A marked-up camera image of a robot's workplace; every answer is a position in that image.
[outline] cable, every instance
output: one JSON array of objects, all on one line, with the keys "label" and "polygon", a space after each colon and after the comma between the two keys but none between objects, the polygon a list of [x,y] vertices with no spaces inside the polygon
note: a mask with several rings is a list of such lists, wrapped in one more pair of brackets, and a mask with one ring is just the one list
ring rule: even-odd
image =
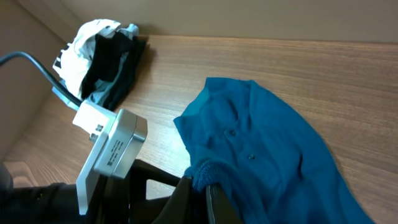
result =
[{"label": "cable", "polygon": [[16,57],[24,57],[33,65],[39,69],[41,73],[50,81],[50,83],[64,96],[66,96],[72,103],[76,104],[77,106],[81,105],[81,100],[77,97],[73,96],[63,85],[61,85],[58,80],[33,56],[28,54],[27,52],[11,52],[3,57],[0,58],[0,67],[7,63],[9,60],[16,58]]}]

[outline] blue shirt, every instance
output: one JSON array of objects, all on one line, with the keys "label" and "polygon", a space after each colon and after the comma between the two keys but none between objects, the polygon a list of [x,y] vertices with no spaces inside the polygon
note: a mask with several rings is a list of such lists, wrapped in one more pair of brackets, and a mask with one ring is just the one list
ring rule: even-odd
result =
[{"label": "blue shirt", "polygon": [[372,223],[317,132],[256,82],[207,78],[174,123],[193,188],[220,184],[245,223]]}]

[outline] white cloth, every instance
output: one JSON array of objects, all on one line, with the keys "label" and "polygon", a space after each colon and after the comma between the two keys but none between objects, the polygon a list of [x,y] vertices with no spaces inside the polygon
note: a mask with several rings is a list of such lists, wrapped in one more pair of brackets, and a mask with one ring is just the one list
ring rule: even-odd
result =
[{"label": "white cloth", "polygon": [[130,24],[122,28],[120,22],[109,19],[96,19],[83,24],[69,48],[61,50],[60,66],[53,65],[54,70],[65,80],[68,91],[81,99],[81,82],[90,68],[95,51],[95,35],[99,34],[106,38],[112,38],[115,32],[122,32],[132,39],[138,35],[139,29]]}]

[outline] wall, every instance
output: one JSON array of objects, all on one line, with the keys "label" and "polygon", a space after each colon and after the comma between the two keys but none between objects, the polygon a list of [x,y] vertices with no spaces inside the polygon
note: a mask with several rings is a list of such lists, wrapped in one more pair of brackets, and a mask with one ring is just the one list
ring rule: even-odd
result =
[{"label": "wall", "polygon": [[143,34],[398,42],[397,0],[62,0]]},{"label": "wall", "polygon": [[[17,3],[0,1],[0,55],[27,51],[50,68],[63,46],[64,41]],[[0,68],[0,157],[21,135],[50,89],[44,76],[23,58]]]}]

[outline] wooden table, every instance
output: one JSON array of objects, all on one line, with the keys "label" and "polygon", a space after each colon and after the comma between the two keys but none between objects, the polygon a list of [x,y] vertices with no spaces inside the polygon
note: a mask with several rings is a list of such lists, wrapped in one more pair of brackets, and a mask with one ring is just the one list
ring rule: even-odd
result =
[{"label": "wooden table", "polygon": [[[166,36],[149,44],[120,106],[148,120],[138,158],[181,176],[190,162],[173,119],[206,77],[253,79],[320,133],[371,218],[396,223],[398,45]],[[5,156],[17,186],[75,182],[92,143],[72,125],[74,115],[49,97]]]}]

